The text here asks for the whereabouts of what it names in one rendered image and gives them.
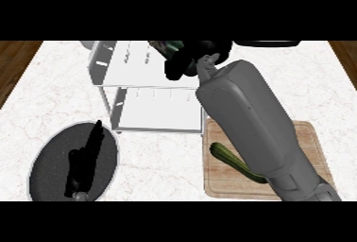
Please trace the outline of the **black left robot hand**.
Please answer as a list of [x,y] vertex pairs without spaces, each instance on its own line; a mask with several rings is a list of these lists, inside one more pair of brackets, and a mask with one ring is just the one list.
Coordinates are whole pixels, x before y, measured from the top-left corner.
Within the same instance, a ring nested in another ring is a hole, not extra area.
[[102,121],[97,121],[89,134],[86,145],[68,152],[69,170],[66,175],[64,195],[72,198],[77,192],[90,192],[96,160],[105,138]]

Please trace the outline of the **wooden cutting board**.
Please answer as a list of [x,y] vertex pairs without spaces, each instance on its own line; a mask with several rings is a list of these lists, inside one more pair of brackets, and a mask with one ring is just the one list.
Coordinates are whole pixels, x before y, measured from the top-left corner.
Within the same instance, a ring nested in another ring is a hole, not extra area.
[[[331,185],[335,185],[319,144],[316,129],[307,121],[294,121],[294,129],[298,144],[313,167]],[[218,142],[229,148],[233,154],[241,157],[213,118],[207,119],[202,142],[204,189],[207,195],[218,199],[279,200],[267,184],[254,182],[235,168],[213,156],[210,151],[211,143]]]

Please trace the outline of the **black rounded appliance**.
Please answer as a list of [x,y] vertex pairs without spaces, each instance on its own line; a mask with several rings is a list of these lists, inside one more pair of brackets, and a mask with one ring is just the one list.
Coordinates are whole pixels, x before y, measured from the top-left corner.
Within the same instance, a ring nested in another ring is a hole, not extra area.
[[249,47],[294,47],[301,41],[233,41],[236,45]]

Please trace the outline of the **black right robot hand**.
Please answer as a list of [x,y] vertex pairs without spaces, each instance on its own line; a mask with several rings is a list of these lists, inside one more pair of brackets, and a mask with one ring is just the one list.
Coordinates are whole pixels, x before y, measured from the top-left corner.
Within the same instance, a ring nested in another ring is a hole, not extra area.
[[183,75],[193,77],[201,70],[210,74],[227,58],[232,41],[183,41],[183,47],[165,61],[165,77],[179,80]]

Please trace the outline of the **dark grey oval plate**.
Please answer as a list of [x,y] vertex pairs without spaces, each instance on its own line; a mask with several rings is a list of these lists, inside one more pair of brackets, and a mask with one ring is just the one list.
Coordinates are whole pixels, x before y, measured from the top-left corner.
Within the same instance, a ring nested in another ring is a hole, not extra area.
[[[75,201],[64,195],[69,170],[68,152],[86,145],[97,121],[81,122],[64,128],[43,146],[30,174],[28,188],[33,201]],[[115,134],[103,124],[102,127],[105,138],[96,160],[89,201],[96,201],[108,190],[120,161]]]

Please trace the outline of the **green zucchini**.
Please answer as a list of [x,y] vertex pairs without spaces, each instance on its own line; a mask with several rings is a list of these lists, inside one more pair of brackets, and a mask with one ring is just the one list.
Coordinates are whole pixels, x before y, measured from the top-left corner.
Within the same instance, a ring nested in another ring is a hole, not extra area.
[[210,146],[211,155],[221,160],[236,171],[242,173],[242,175],[251,179],[257,183],[267,183],[267,179],[264,176],[255,174],[248,165],[239,159],[239,157],[233,154],[230,149],[218,142],[211,143]]

